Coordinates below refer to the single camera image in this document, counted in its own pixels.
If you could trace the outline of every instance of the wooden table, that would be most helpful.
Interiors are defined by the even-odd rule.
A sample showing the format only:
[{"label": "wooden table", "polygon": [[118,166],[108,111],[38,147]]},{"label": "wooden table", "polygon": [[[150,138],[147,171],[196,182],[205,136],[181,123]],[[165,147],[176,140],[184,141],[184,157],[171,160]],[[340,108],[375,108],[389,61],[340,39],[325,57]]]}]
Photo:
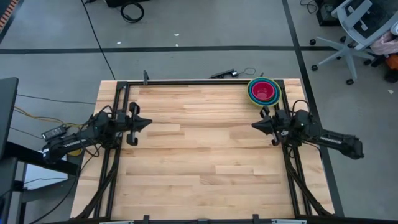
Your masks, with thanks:
[{"label": "wooden table", "polygon": [[[305,99],[299,79],[284,82],[290,106]],[[101,82],[95,113],[113,105],[115,88],[116,81]],[[129,101],[154,122],[137,135],[138,146],[123,138],[112,220],[294,217],[282,149],[251,127],[261,120],[260,108],[248,100],[246,85],[134,86]],[[296,110],[305,107],[297,103]],[[308,188],[333,212],[318,149],[299,151]],[[102,155],[82,172],[71,217],[96,192]]]}]

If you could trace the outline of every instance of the office chair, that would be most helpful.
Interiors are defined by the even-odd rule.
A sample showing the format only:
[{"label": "office chair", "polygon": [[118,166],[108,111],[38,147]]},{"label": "office chair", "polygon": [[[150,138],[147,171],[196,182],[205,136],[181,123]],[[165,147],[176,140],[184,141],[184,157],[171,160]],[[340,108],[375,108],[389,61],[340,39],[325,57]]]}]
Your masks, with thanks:
[{"label": "office chair", "polygon": [[[324,63],[331,62],[334,59],[340,60],[344,57],[348,64],[349,71],[351,72],[351,79],[346,81],[347,85],[352,85],[358,78],[353,56],[367,59],[364,62],[365,65],[372,63],[374,56],[369,54],[372,53],[372,50],[368,47],[385,34],[398,21],[398,12],[394,12],[391,18],[386,19],[383,14],[384,12],[380,10],[379,5],[377,4],[374,5],[374,8],[376,8],[374,9],[375,12],[370,12],[369,9],[372,5],[373,3],[370,0],[346,0],[331,14],[333,17],[338,18],[342,28],[346,31],[347,36],[340,39],[341,43],[317,37],[318,41],[337,50],[336,53],[319,62],[318,65],[323,65]],[[374,19],[373,21],[369,20],[370,16],[374,16],[377,19]],[[310,45],[315,45],[316,42],[317,41],[315,39],[312,39],[310,41]],[[311,69],[313,71],[317,71],[318,65],[312,65]]]}]

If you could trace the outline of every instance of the cable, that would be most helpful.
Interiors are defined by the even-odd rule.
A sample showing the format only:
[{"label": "cable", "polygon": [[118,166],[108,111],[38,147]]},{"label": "cable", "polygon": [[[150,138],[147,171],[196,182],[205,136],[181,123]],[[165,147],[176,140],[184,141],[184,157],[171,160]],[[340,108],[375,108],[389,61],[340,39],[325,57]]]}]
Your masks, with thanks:
[{"label": "cable", "polygon": [[24,111],[22,108],[20,108],[20,107],[18,107],[18,106],[14,106],[14,111],[16,111],[16,112],[18,112],[18,113],[20,113],[20,114],[23,114],[23,115],[25,115],[25,116],[28,116],[28,117],[30,117],[30,118],[37,119],[37,120],[39,120],[39,121],[60,123],[60,124],[64,124],[64,125],[66,125],[66,126],[75,127],[75,128],[79,128],[79,127],[81,126],[81,125],[75,124],[75,123],[65,123],[65,122],[63,122],[62,120],[57,119],[57,118],[51,118],[51,117],[45,117],[45,116],[34,116],[34,115],[31,115],[31,114],[29,114],[28,112]]},{"label": "cable", "polygon": [[[129,15],[125,15],[124,10],[129,5],[135,5],[137,8],[139,8],[139,10],[141,11],[141,16],[139,16],[137,19],[133,19]],[[126,22],[136,23],[136,22],[139,22],[144,17],[145,11],[144,11],[144,8],[138,2],[131,1],[131,2],[126,2],[122,5],[122,8],[120,8],[120,13]]]},{"label": "cable", "polygon": [[21,131],[21,130],[18,130],[18,129],[13,128],[13,127],[10,127],[10,128],[13,129],[14,131],[18,131],[18,132],[20,132],[20,133],[28,134],[28,135],[30,135],[30,136],[32,136],[32,137],[35,137],[35,138],[38,138],[38,139],[43,139],[43,137],[38,137],[38,136],[36,136],[36,135],[34,135],[34,134],[27,133],[26,131]]},{"label": "cable", "polygon": [[294,108],[295,108],[295,106],[296,106],[296,103],[298,103],[298,102],[304,102],[304,103],[306,103],[307,106],[308,106],[308,109],[309,109],[309,112],[308,112],[308,113],[311,114],[310,104],[309,104],[307,101],[305,101],[305,100],[296,100],[296,101],[293,103],[293,107],[292,107],[291,113],[296,113],[296,111],[294,110]]},{"label": "cable", "polygon": [[[252,69],[252,70],[254,70],[254,71],[253,71],[252,73],[246,73],[246,70],[250,70],[250,69]],[[243,70],[243,72],[238,73],[238,75],[240,75],[240,74],[255,75],[255,74],[256,74],[256,69],[255,69],[255,68],[245,68],[245,69]]]},{"label": "cable", "polygon": [[303,0],[300,0],[300,5],[301,6],[306,6],[308,13],[309,14],[313,14],[313,13],[318,11],[318,6],[316,5],[316,3],[312,4],[313,2],[315,2],[315,0],[311,0],[308,3],[303,3]]},{"label": "cable", "polygon": [[101,44],[100,44],[100,42],[99,42],[99,40],[98,40],[98,38],[97,38],[97,35],[96,35],[95,30],[94,30],[94,27],[93,27],[93,23],[91,22],[90,15],[88,14],[86,5],[85,5],[85,3],[83,2],[83,0],[80,0],[80,1],[81,1],[81,3],[83,4],[83,7],[85,8],[86,15],[87,15],[87,18],[88,18],[88,22],[90,23],[91,30],[93,31],[95,40],[97,41],[97,44],[98,44],[98,47],[99,47],[99,49],[100,49],[100,51],[101,51],[101,53],[102,53],[102,56],[104,57],[105,62],[106,62],[106,64],[108,65],[109,70],[111,71],[113,80],[116,80],[116,78],[114,77],[114,73],[113,73],[113,71],[112,71],[112,68],[111,68],[111,66],[109,65],[108,59],[106,59],[104,50],[102,49]]},{"label": "cable", "polygon": [[[123,133],[120,132],[118,133],[118,136],[115,136],[115,139],[113,141],[112,144],[116,143],[118,138],[120,138]],[[106,189],[106,187],[108,186],[108,184],[111,182],[111,179],[108,179],[109,177],[111,177],[112,175],[115,175],[115,172],[117,170],[117,163],[116,160],[113,161],[113,164],[111,166],[111,169],[109,170],[106,178],[104,179],[104,182],[98,187],[97,192],[94,194],[93,198],[90,200],[90,203],[83,209],[83,211],[77,215],[75,218],[77,219],[81,219],[81,218],[88,218],[90,216],[90,213],[93,211],[94,207],[96,206],[96,204],[98,203],[98,200],[102,197],[103,195],[103,191]]]},{"label": "cable", "polygon": [[[55,180],[55,179],[68,180],[67,178],[59,178],[59,177],[54,177],[54,178],[38,178],[38,179],[35,179],[35,180],[31,180],[31,181],[25,182],[24,184],[29,184],[29,183],[32,183],[32,182],[35,182],[35,181],[38,181],[38,180]],[[8,192],[10,192],[10,191],[13,191],[13,190],[14,190],[14,189],[10,189],[10,190],[4,192],[4,193],[0,196],[0,198],[2,198],[3,196],[5,196],[6,193],[8,193]]]},{"label": "cable", "polygon": [[[110,106],[108,105],[108,106],[105,106],[104,108],[102,108],[98,113],[104,111],[106,108],[110,108],[111,111],[112,111],[112,107],[110,107]],[[79,133],[78,133],[78,134],[79,134],[79,138],[80,138],[80,144],[81,144],[82,148],[83,148],[86,152],[88,152],[88,153],[91,155],[91,157],[85,162],[85,164],[83,165],[83,167],[81,168],[81,170],[78,171],[78,173],[76,174],[76,176],[75,176],[75,181],[74,181],[74,183],[72,184],[72,186],[70,187],[68,193],[64,196],[64,198],[62,198],[62,200],[61,200],[55,207],[53,207],[53,209],[51,209],[50,211],[48,211],[46,214],[42,215],[41,217],[37,218],[36,220],[34,220],[33,222],[31,222],[30,224],[37,223],[38,221],[40,221],[41,219],[45,218],[47,215],[49,215],[50,213],[52,213],[55,209],[57,209],[57,208],[62,204],[62,202],[65,201],[65,199],[68,197],[68,195],[69,195],[70,192],[72,191],[73,186],[76,184],[77,180],[78,180],[79,177],[80,177],[80,174],[81,174],[82,170],[85,168],[85,166],[87,165],[87,163],[88,163],[92,158],[98,157],[98,156],[100,155],[99,149],[102,147],[102,145],[101,145],[100,147],[95,147],[95,148],[96,148],[96,152],[95,152],[94,154],[92,154],[92,153],[91,153],[90,151],[88,151],[87,148],[83,145],[83,141],[82,141],[82,138],[81,138],[81,130],[83,129],[83,127],[84,127],[84,126],[88,126],[88,125],[89,125],[91,122],[93,122],[93,121],[94,121],[94,116],[91,115],[90,118],[88,119],[88,121],[86,121],[84,124],[82,124],[82,125],[79,127]]]},{"label": "cable", "polygon": [[290,149],[289,149],[289,151],[288,151],[287,154],[289,155],[290,158],[294,159],[295,156],[294,156],[294,154],[292,154],[292,152],[293,152],[293,147],[292,147],[292,146],[289,146],[289,147],[290,147]]},{"label": "cable", "polygon": [[17,96],[23,96],[23,97],[33,98],[33,99],[40,99],[40,100],[49,100],[49,101],[60,102],[60,103],[81,103],[81,104],[86,104],[86,105],[95,105],[95,103],[89,103],[89,102],[53,100],[53,99],[50,99],[50,98],[44,98],[44,97],[38,97],[38,96],[28,96],[28,95],[23,95],[23,94],[17,94]]},{"label": "cable", "polygon": [[62,198],[62,200],[55,206],[53,207],[53,209],[51,209],[49,212],[47,212],[46,214],[42,215],[41,217],[37,218],[36,220],[32,221],[29,224],[34,224],[37,223],[38,221],[42,220],[43,218],[45,218],[47,215],[49,215],[50,213],[52,213],[55,209],[57,209],[63,201],[65,201],[65,199],[67,199],[68,195],[70,194],[70,192],[72,191],[73,187],[75,186],[75,184],[77,183],[77,180],[79,179],[79,176],[81,174],[81,172],[83,171],[83,169],[85,168],[85,166],[87,165],[87,163],[93,158],[93,156],[91,156],[83,165],[83,167],[78,171],[78,173],[76,174],[75,177],[75,181],[73,181],[72,186],[70,187],[68,193],[64,196],[64,198]]},{"label": "cable", "polygon": [[310,143],[307,143],[307,142],[303,142],[303,144],[307,144],[307,145],[309,145],[309,146],[315,147],[315,148],[317,148],[319,151],[321,151],[321,149],[320,149],[318,146],[314,145],[314,144],[310,144]]}]

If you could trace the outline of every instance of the chair wheel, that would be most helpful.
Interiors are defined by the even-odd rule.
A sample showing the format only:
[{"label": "chair wheel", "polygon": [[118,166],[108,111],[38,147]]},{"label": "chair wheel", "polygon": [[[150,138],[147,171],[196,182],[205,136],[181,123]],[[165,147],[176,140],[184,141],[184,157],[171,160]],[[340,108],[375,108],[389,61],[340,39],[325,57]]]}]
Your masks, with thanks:
[{"label": "chair wheel", "polygon": [[366,61],[363,62],[364,65],[370,65],[372,64],[372,60],[367,59]]},{"label": "chair wheel", "polygon": [[346,81],[346,83],[347,83],[347,85],[352,85],[352,84],[354,84],[354,80],[349,79],[349,80]]}]

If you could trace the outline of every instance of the black cable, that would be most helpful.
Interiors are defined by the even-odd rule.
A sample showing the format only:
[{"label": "black cable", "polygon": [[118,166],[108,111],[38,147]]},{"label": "black cable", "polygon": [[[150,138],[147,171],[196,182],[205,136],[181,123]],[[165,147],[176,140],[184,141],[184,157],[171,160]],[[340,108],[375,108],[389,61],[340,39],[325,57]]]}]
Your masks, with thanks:
[{"label": "black cable", "polygon": [[40,99],[40,100],[49,100],[49,101],[60,102],[60,103],[81,103],[81,104],[86,104],[86,105],[95,105],[95,103],[89,103],[89,102],[53,100],[53,99],[50,99],[50,98],[44,98],[44,97],[38,97],[38,96],[28,96],[28,95],[23,95],[23,94],[17,94],[17,96],[23,96],[23,97],[28,97],[28,98]]},{"label": "black cable", "polygon": [[93,158],[93,156],[91,156],[83,165],[83,167],[78,171],[78,173],[76,174],[75,177],[75,181],[73,181],[72,186],[70,187],[68,193],[64,196],[64,198],[55,206],[53,207],[53,209],[51,209],[49,212],[47,212],[46,214],[42,215],[41,217],[37,218],[36,220],[32,221],[29,224],[34,224],[37,223],[38,221],[42,220],[43,218],[45,218],[47,215],[49,215],[50,213],[52,213],[55,209],[57,209],[63,201],[65,201],[65,199],[67,199],[68,195],[70,194],[70,192],[72,191],[73,187],[75,186],[75,184],[77,183],[77,180],[79,179],[79,176],[81,174],[81,172],[83,171],[83,169],[85,168],[85,166],[87,165],[87,163]]},{"label": "black cable", "polygon": [[34,134],[27,133],[26,131],[21,131],[21,130],[18,130],[18,129],[13,128],[13,127],[10,127],[10,129],[13,129],[14,131],[18,131],[18,132],[20,132],[20,133],[28,134],[28,135],[30,135],[30,136],[32,136],[32,137],[35,137],[35,138],[38,138],[38,139],[43,139],[43,137],[38,137],[38,136],[36,136],[36,135],[34,135]]},{"label": "black cable", "polygon": [[289,151],[288,151],[287,154],[289,155],[290,158],[294,159],[295,156],[294,156],[294,154],[292,154],[292,152],[293,152],[293,147],[292,147],[292,146],[289,146],[289,147],[290,147],[290,149],[289,149]]},{"label": "black cable", "polygon": [[112,71],[112,68],[111,68],[111,66],[109,65],[108,59],[106,59],[104,50],[102,49],[101,44],[100,44],[100,42],[99,42],[99,40],[98,40],[98,38],[97,38],[97,35],[96,35],[95,30],[94,30],[94,27],[93,27],[93,23],[91,22],[91,18],[90,18],[90,15],[88,14],[86,5],[85,5],[85,3],[83,2],[83,0],[80,0],[80,1],[81,1],[81,3],[83,4],[83,7],[85,8],[86,15],[87,15],[87,18],[88,18],[88,22],[90,22],[91,30],[93,31],[95,40],[97,41],[97,44],[98,44],[98,47],[99,47],[99,49],[100,49],[100,51],[101,51],[101,53],[102,53],[102,56],[104,57],[105,62],[106,62],[106,64],[108,65],[109,70],[111,71],[113,80],[116,80],[116,78],[114,77],[114,73],[113,73],[113,71]]},{"label": "black cable", "polygon": [[[119,136],[115,136],[115,139],[112,144],[116,143],[118,138],[120,138],[123,135],[122,132],[119,133]],[[90,203],[83,209],[83,211],[77,215],[75,218],[81,219],[81,218],[88,218],[90,216],[91,211],[94,209],[96,204],[98,203],[98,200],[102,197],[102,194],[99,194],[101,191],[104,191],[105,188],[108,186],[110,183],[110,178],[114,173],[116,172],[118,165],[116,164],[116,161],[113,161],[113,164],[111,166],[111,169],[109,170],[104,182],[98,187],[97,192],[94,194],[93,198],[90,200]]]},{"label": "black cable", "polygon": [[307,101],[305,101],[305,100],[296,100],[296,101],[293,103],[293,107],[292,107],[291,113],[296,113],[296,111],[294,110],[294,108],[295,108],[295,106],[296,106],[296,103],[298,103],[298,102],[304,102],[304,103],[306,103],[307,106],[308,106],[308,109],[309,109],[309,113],[311,114],[310,104],[309,104]]},{"label": "black cable", "polygon": [[[246,70],[254,70],[252,73],[246,73]],[[243,72],[239,72],[238,73],[238,75],[240,75],[240,74],[245,74],[245,75],[255,75],[256,74],[256,69],[255,68],[245,68],[244,70],[243,70]]]},{"label": "black cable", "polygon": [[320,149],[318,146],[314,145],[314,144],[307,143],[307,142],[303,142],[303,144],[307,144],[307,145],[309,145],[309,146],[315,147],[315,148],[317,148],[319,151],[321,151],[321,149]]},{"label": "black cable", "polygon": [[[141,11],[141,16],[139,16],[137,19],[133,19],[133,18],[131,18],[129,15],[126,15],[126,14],[124,13],[125,8],[126,8],[127,6],[130,6],[130,5],[136,6],[136,7],[139,8],[139,10]],[[126,22],[128,22],[128,23],[136,23],[136,22],[139,22],[139,21],[144,17],[145,11],[144,11],[144,8],[143,8],[138,2],[132,2],[132,1],[131,1],[131,2],[126,2],[126,3],[124,3],[124,4],[122,5],[122,8],[120,8],[120,13],[121,13],[123,19],[124,19]]]},{"label": "black cable", "polygon": [[300,5],[306,6],[309,14],[313,14],[318,10],[318,6],[317,6],[317,3],[315,2],[315,0],[311,0],[308,3],[303,3],[303,0],[300,0]]},{"label": "black cable", "polygon": [[[98,113],[103,112],[106,108],[109,108],[112,111],[112,107],[107,105],[104,108],[102,108]],[[84,126],[88,126],[89,123],[94,122],[94,116],[91,115],[90,118],[88,118],[88,121],[86,121],[80,128],[79,128],[79,139],[80,139],[80,145],[81,148],[84,149],[89,155],[93,156],[93,157],[99,157],[100,156],[100,148],[102,147],[102,145],[100,145],[100,147],[97,147],[95,142],[90,139],[87,138],[87,141],[90,141],[90,143],[92,143],[92,145],[94,145],[94,148],[96,149],[96,151],[94,152],[94,154],[92,152],[90,152],[89,150],[87,150],[87,148],[83,145],[83,139],[81,138],[81,130],[83,129]],[[106,132],[106,129],[108,128],[108,124],[106,125],[106,127],[104,128],[104,133]]]}]

